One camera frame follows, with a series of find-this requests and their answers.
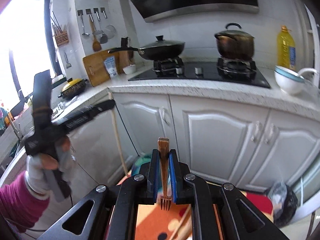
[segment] white glove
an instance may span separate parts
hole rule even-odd
[[[71,155],[70,140],[67,136],[59,140],[55,147],[59,163],[51,156],[42,153],[27,157],[26,186],[31,195],[40,200],[47,199],[50,195],[50,187],[44,177],[43,169],[59,168],[63,173],[63,180],[70,183],[76,167],[76,159]]]

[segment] window frame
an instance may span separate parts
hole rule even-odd
[[[50,17],[50,0],[44,0],[44,31],[45,31],[45,38],[47,42],[47,47],[49,51],[49,56],[52,64],[52,68],[57,75],[62,74],[61,67],[58,62],[55,61],[56,58],[56,49],[53,42],[53,35],[51,29],[51,17]],[[14,53],[12,50],[9,50],[9,63],[10,63],[10,70],[12,74],[12,79],[14,86],[16,88],[17,94],[19,96],[20,101],[28,101],[29,95],[22,95],[21,87],[19,83],[19,79],[16,73],[16,67],[14,65]]]

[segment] yellow oil bottle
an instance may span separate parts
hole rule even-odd
[[[282,25],[277,37],[278,65],[295,70],[296,45],[290,35],[287,26]]]

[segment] pot lid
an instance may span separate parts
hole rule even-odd
[[[66,85],[63,87],[63,89],[62,89],[61,92],[66,91],[68,88],[72,87],[72,86],[75,85],[75,84],[78,84],[78,83],[81,82],[81,81],[82,81],[81,78],[76,78],[76,79],[70,78],[70,79],[68,79],[68,84],[66,84]]]
[[[149,43],[145,46],[143,46],[140,49],[148,49],[148,48],[154,48],[154,47],[163,47],[163,46],[173,46],[173,45],[184,45],[185,42],[183,41],[170,41],[170,40],[164,40],[163,35],[156,36],[157,41],[154,41],[152,43]]]
[[[228,30],[229,26],[237,26],[240,30]],[[216,33],[217,35],[223,35],[224,33],[234,35],[234,36],[242,36],[242,37],[248,37],[248,38],[254,38],[249,33],[246,33],[242,30],[242,27],[238,23],[229,23],[226,25],[226,30]]]

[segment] cooking pot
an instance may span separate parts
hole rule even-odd
[[[228,30],[229,26],[237,26],[240,30]],[[226,30],[216,33],[220,55],[228,59],[249,61],[254,55],[254,37],[242,31],[238,23],[229,23]]]
[[[68,84],[66,84],[58,98],[62,97],[63,99],[72,99],[73,97],[79,95],[85,90],[87,79],[68,79]]]
[[[147,44],[140,49],[131,47],[112,48],[108,52],[115,53],[117,51],[137,51],[141,57],[147,60],[159,61],[165,59],[174,59],[179,56],[185,42],[164,40],[163,35],[156,36],[157,41]]]

